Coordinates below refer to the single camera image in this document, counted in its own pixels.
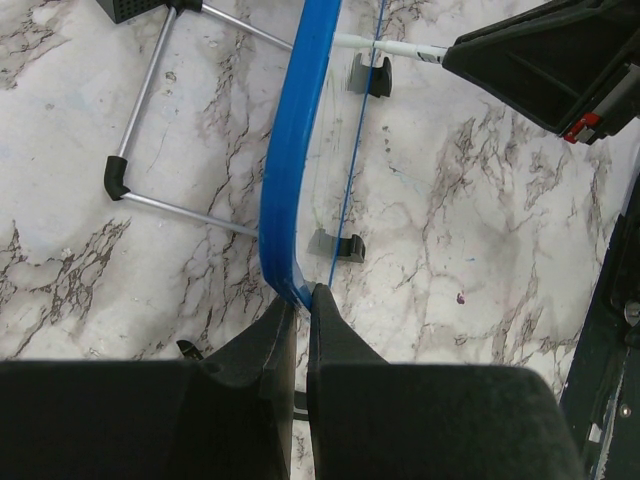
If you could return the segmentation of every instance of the white marble floor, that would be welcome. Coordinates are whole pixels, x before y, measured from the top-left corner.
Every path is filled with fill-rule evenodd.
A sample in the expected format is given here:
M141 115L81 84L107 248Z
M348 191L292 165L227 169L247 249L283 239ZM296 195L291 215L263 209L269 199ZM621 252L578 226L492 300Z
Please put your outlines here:
M216 5L293 41L299 0ZM0 1L0 356L208 351L272 298L249 237L112 203L115 153L166 10L114 25L95 1ZM255 227L288 54L185 12L130 155L136 191Z
M537 3L390 0L384 36L447 45ZM216 1L288 41L302 4ZM103 191L163 15L114 26L91 0L0 0L2 358L172 358L180 337L210 352L272 298L251 239ZM255 227L287 60L185 13L128 183ZM338 269L343 315L390 361L527 365L559 393L639 124L570 146L437 67L393 67L391 98L369 99L345 232L368 258ZM306 338L302 321L302 368ZM294 478L313 476L304 433Z

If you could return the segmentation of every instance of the white rod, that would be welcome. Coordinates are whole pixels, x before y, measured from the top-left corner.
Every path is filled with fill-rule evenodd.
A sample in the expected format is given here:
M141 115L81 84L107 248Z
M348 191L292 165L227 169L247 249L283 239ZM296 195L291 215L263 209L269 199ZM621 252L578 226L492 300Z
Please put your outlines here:
M447 54L447 48L433 45L417 45L414 43L396 42L393 40L374 41L359 35L336 33L333 39L336 47L376 48L390 55L400 55L421 62L441 64Z

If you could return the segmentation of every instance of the black plastic clip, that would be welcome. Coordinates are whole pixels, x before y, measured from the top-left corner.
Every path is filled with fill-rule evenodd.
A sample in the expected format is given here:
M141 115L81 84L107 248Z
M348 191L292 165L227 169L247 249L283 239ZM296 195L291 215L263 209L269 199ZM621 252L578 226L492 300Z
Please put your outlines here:
M336 251L336 243L338 245L338 259L351 263L364 263L364 256L367 251L364 240L358 235L352 235L351 238L340 238L329 235L324 228L319 228L311 237L307 252L312 255L323 257L333 257Z
M124 158L115 155L107 157L107 166L104 169L104 189L114 202L122 200L122 196L131 191L124 185L126 171L127 161Z
M369 95L376 98L390 97L392 87L391 60L385 57L381 67L373 67L371 72L371 84L369 85ZM356 55L351 66L348 90L350 92L362 94L367 89L369 81L369 65L362 64L362 53Z
M178 15L185 10L192 10L196 13L202 11L202 0L167 0L167 8L175 8Z
M296 390L293 394L293 419L302 422L309 421L309 408L307 407L307 393Z

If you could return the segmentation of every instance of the screw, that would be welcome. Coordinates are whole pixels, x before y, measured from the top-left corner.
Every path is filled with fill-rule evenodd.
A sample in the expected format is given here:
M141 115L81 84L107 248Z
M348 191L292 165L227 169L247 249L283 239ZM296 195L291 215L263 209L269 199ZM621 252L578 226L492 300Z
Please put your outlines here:
M624 318L629 325L635 327L640 321L640 302L629 300L624 304Z
M622 418L629 418L631 416L631 407L629 407L629 405L626 405L626 404L621 405L620 416Z

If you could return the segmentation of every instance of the silver metal frame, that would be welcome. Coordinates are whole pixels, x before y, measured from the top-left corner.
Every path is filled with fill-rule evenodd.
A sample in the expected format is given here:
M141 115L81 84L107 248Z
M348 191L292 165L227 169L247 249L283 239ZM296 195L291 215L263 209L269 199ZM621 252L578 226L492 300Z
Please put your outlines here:
M215 18L218 18L226 23L229 23L240 30L248 32L256 37L259 37L267 42L276 45L284 50L291 51L291 44L285 42L284 40L280 40L273 35L260 30L252 25L249 25L231 15L228 15L210 5L203 4L202 12L208 15L211 15ZM158 69L158 65L160 63L160 59L162 57L162 53L164 51L165 46L169 42L169 36L171 34L171 30L178 18L178 12L175 8L170 7L169 12L167 13L167 18L164 21L164 25L162 26L162 30L160 32L160 36L158 37L158 42L156 44L155 49L153 50L153 54L151 55L151 61L149 62L149 67L147 69L147 73L145 74L144 80L142 82L142 87L140 88L140 93L138 93L138 97L136 98L136 102L133 106L133 110L131 112L131 116L129 121L127 122L127 126L125 128L124 134L122 136L122 141L120 142L120 147L118 148L117 156L127 159L127 154L130 151L131 144L133 143L133 139L139 127L140 118L142 116L142 110L147 100L149 89L153 80L155 78L156 71ZM130 191L122 195L123 199L131 200L133 202L141 203L143 205L148 205L151 207L159 208L166 212L177 213L179 215L183 215L185 217L193 218L196 220L200 220L204 223L208 223L210 225L216 225L218 227L226 228L228 230L232 230L236 233L242 233L244 235L250 235L252 237L258 236L258 231L244 227L242 225L237 225L232 222L228 222L226 220L221 220L216 217L212 217L210 215L204 215L201 213L194 212L192 210L188 210L186 208L179 207L177 205L172 205L170 203L163 202L161 200L156 200L154 198L145 197L143 195L139 195Z

